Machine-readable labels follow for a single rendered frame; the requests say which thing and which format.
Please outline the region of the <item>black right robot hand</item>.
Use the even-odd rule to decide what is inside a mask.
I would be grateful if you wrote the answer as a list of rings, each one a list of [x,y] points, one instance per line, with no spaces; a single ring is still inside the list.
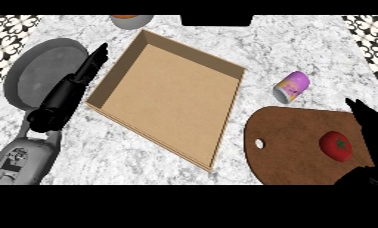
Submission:
[[[371,159],[371,166],[357,166],[334,182],[334,186],[378,186],[378,112],[358,100],[345,99]]]

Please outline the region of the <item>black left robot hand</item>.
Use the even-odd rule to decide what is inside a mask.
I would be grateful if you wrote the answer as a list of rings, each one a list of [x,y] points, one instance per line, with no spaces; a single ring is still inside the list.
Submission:
[[[76,110],[86,86],[106,61],[107,44],[103,43],[85,58],[76,72],[67,74],[57,82],[39,108],[29,113],[26,121],[32,131],[44,133],[63,128]]]

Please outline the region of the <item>red tomato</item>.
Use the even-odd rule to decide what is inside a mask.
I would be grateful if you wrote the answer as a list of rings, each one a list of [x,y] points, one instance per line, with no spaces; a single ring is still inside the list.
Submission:
[[[318,139],[323,154],[337,162],[351,158],[351,144],[346,137],[336,131],[329,131]]]

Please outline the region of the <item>brown wooden cutting board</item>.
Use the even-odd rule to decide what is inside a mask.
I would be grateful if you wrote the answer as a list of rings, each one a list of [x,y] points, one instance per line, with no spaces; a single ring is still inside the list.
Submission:
[[[329,131],[351,143],[351,158],[334,161],[318,147]],[[246,122],[243,150],[250,171],[267,185],[332,185],[357,166],[373,162],[349,112],[262,107]]]

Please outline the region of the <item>cardboard box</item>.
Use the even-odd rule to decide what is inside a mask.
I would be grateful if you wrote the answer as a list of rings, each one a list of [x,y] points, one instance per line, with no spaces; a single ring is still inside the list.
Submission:
[[[143,30],[86,105],[209,171],[243,73],[241,66]]]

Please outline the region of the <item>grey frying pan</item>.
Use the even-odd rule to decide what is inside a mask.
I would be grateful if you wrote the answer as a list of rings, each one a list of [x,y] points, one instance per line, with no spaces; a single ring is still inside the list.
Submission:
[[[57,82],[76,72],[86,57],[88,52],[75,40],[55,38],[33,46],[14,61],[2,90],[7,102],[24,111],[24,121]]]

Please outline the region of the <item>purple and orange can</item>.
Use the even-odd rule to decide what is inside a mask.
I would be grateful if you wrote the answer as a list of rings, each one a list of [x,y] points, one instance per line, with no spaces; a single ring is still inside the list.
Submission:
[[[277,101],[289,104],[309,85],[309,79],[301,71],[292,72],[272,87]]]

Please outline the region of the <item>grey bowl with orange contents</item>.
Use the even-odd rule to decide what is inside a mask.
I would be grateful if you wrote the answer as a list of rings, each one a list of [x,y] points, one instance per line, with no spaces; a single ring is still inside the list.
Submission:
[[[151,18],[151,15],[137,15],[134,17],[112,16],[110,21],[117,28],[132,30],[141,28],[150,22]]]

